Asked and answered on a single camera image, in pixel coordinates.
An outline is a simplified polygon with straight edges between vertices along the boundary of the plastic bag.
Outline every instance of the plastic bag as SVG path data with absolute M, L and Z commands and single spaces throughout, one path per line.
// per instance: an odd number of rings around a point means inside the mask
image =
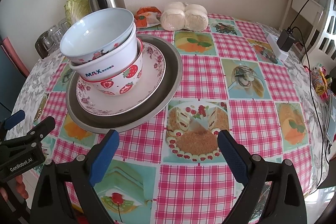
M 149 28 L 160 24 L 161 11 L 154 7 L 141 7 L 134 15 L 137 28 Z
M 161 26 L 166 31 L 204 31 L 208 23 L 208 13 L 203 6 L 178 1 L 167 4 L 161 16 Z

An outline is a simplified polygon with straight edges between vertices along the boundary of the strawberry bowl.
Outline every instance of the strawberry bowl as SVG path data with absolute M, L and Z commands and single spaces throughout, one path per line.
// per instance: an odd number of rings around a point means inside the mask
M 81 78 L 91 86 L 108 95 L 121 95 L 133 89 L 142 75 L 142 41 L 137 38 L 138 56 L 124 71 L 111 78 L 98 81 L 90 81 L 81 76 Z
M 70 68 L 90 81 L 99 81 L 118 75 L 137 59 L 138 49 L 135 32 L 136 27 L 135 23 L 133 23 L 131 35 L 121 46 L 82 65 L 77 65 L 70 61 Z

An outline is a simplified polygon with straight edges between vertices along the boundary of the tablecloth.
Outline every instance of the tablecloth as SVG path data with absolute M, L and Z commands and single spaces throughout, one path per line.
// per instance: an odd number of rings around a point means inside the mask
M 127 224 L 222 223 L 242 185 L 217 147 L 216 131 L 221 129 L 229 130 L 251 154 L 275 162 L 290 159 L 305 195 L 316 188 L 321 172 L 325 179 L 328 165 L 323 159 L 321 166 L 322 137 L 309 76 L 292 50 L 283 63 L 275 58 L 266 37 L 278 35 L 277 30 L 209 14 L 203 32 L 168 32 L 157 26 L 137 33 L 173 43 L 182 57 L 183 75 L 174 98 L 159 114 L 120 132 L 115 157 L 95 186 L 112 219 Z M 86 154 L 104 137 L 79 128 L 68 115 L 65 91 L 70 76 L 68 60 L 59 51 L 39 60 L 14 108 L 23 109 L 26 119 L 8 134 L 22 136 L 53 116 L 56 127 L 42 145 L 45 156 L 56 163 Z M 191 117 L 206 131 L 189 129 Z M 36 178 L 42 167 L 31 171 Z M 78 204 L 71 183 L 67 187 L 71 201 Z M 268 184 L 264 190 L 269 191 Z M 251 222 L 258 220 L 264 196 Z

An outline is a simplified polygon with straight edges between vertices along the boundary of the glass cup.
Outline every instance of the glass cup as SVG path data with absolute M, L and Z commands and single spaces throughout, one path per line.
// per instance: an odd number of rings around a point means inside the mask
M 63 18 L 58 22 L 58 26 L 63 29 L 64 33 L 69 29 L 69 24 L 66 18 Z
M 55 44 L 54 40 L 50 36 L 50 32 L 46 31 L 43 34 L 40 35 L 38 40 L 41 41 L 41 43 L 44 45 L 45 49 L 48 51 L 52 46 Z
M 52 25 L 49 29 L 48 32 L 52 33 L 54 30 L 56 30 L 58 27 L 56 25 Z
M 59 45 L 64 34 L 65 34 L 65 31 L 63 30 L 63 28 L 59 27 L 51 33 L 51 36 L 53 40 L 55 41 L 55 43 Z

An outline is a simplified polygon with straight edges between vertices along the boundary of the floral plate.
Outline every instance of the floral plate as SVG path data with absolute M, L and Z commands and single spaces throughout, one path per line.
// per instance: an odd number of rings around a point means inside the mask
M 142 76 L 133 89 L 123 95 L 110 96 L 79 77 L 77 100 L 85 111 L 93 115 L 122 114 L 145 102 L 161 84 L 165 71 L 166 61 L 162 52 L 154 45 L 143 42 Z

